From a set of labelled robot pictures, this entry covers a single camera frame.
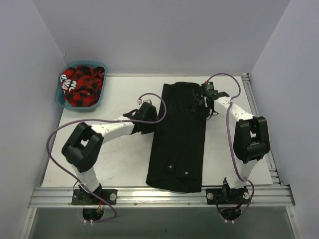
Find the black long sleeve shirt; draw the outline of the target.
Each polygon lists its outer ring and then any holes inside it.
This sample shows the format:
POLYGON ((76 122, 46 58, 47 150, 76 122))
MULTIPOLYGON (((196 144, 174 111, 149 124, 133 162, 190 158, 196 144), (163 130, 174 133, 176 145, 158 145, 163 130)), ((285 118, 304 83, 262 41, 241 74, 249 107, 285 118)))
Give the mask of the black long sleeve shirt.
POLYGON ((154 188, 200 192, 206 120, 191 112, 199 84, 164 84, 159 117, 154 132, 146 183, 154 188))

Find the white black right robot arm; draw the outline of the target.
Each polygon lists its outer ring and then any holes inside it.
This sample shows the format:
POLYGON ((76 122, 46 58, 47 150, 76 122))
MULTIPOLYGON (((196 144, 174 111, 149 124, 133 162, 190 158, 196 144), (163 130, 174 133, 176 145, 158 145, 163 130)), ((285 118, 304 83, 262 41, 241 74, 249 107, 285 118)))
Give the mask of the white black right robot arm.
POLYGON ((246 186, 254 167, 270 151, 267 120, 233 103, 232 98, 226 92, 217 91, 212 82, 201 84, 193 95, 193 113, 206 117, 216 113, 226 119, 233 172, 225 178, 228 187, 221 191, 221 198, 232 204, 239 198, 238 189, 246 186))

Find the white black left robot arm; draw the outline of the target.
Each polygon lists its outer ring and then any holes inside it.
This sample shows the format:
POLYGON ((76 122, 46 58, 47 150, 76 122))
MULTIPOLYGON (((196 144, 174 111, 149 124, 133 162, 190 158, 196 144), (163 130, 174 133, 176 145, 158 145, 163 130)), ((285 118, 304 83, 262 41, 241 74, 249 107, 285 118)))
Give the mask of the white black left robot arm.
POLYGON ((88 125, 82 122, 77 124, 61 152, 67 162, 72 165, 77 178, 86 187, 83 199, 88 204, 97 204, 101 199, 102 186, 96 177, 94 164, 102 145, 124 135, 154 132, 156 125, 152 122, 157 120, 156 107, 146 101, 139 109, 125 113, 116 119, 116 123, 88 125))

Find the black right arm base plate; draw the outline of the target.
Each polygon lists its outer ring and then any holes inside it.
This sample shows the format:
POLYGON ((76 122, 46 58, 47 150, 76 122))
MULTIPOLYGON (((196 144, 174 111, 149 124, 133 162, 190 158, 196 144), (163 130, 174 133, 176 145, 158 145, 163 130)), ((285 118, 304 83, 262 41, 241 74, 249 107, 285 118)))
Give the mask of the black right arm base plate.
POLYGON ((206 202, 209 205, 243 205, 248 204, 250 194, 246 188, 242 189, 217 189, 208 188, 206 202))

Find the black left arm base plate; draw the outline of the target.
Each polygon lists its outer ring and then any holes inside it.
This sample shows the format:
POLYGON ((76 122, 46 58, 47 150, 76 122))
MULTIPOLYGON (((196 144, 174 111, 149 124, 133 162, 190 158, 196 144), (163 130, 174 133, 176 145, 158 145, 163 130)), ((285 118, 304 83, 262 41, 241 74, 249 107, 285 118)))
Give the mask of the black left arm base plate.
MULTIPOLYGON (((101 189, 96 190, 95 194, 105 200, 110 205, 117 203, 117 190, 116 189, 101 189)), ((97 199, 92 194, 83 191, 82 189, 75 189, 73 192, 71 205, 76 206, 97 206, 106 205, 100 199, 97 199)))

